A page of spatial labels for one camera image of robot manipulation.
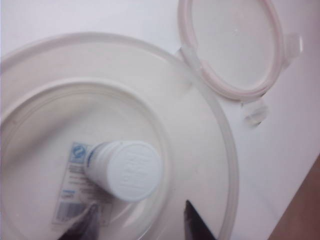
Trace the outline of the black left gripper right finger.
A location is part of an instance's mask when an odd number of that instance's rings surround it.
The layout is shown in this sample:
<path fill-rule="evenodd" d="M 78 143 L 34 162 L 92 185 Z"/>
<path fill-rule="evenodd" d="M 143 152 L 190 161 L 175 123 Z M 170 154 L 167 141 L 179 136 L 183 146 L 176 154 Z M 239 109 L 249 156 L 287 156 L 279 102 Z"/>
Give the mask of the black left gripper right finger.
<path fill-rule="evenodd" d="M 183 211 L 184 236 L 186 240 L 216 240 L 195 207 L 189 200 L 185 201 Z"/>

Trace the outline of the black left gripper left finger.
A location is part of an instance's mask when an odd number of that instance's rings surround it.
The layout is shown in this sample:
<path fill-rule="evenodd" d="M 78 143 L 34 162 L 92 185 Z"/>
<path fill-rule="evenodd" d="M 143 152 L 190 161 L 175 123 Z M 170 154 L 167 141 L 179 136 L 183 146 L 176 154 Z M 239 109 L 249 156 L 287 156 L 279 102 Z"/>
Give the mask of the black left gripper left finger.
<path fill-rule="evenodd" d="M 98 240 L 100 235 L 101 206 L 91 203 L 58 239 L 59 240 Z"/>

